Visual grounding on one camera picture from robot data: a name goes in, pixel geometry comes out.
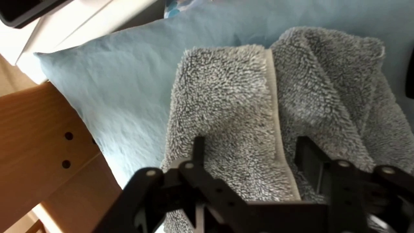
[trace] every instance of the light blue pillow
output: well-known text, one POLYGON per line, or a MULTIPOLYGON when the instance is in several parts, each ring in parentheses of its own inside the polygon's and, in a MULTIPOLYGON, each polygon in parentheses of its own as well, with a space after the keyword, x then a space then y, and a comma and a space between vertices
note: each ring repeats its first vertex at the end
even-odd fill
POLYGON ((270 46, 294 26, 383 40, 384 73, 413 125, 414 100, 404 95, 414 45, 412 0, 216 0, 38 56, 44 73, 77 110, 124 187, 136 170, 158 166, 164 156, 170 93, 184 50, 270 46))

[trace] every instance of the towel fold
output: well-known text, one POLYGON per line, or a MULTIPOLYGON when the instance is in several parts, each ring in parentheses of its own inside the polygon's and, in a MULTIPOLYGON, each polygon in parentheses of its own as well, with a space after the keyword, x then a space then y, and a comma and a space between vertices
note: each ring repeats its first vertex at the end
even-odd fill
MULTIPOLYGON (((273 58, 255 45, 185 53, 164 170, 189 157, 194 137, 203 135, 206 170, 246 201, 324 200, 294 165, 298 136, 365 171, 388 164, 412 172, 414 136, 381 73, 381 41, 298 27, 270 49, 273 58)), ((181 211, 164 224, 167 233, 190 232, 181 211)))

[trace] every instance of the pillowcase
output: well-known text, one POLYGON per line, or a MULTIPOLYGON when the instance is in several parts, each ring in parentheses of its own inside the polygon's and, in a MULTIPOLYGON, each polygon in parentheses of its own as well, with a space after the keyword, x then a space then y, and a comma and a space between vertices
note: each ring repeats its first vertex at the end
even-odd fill
POLYGON ((411 0, 216 0, 38 57, 124 187, 136 170, 159 166, 164 157, 177 64, 193 47, 268 47, 294 26, 377 37, 386 45, 384 74, 413 125, 414 100, 404 94, 414 44, 413 12, 411 0))

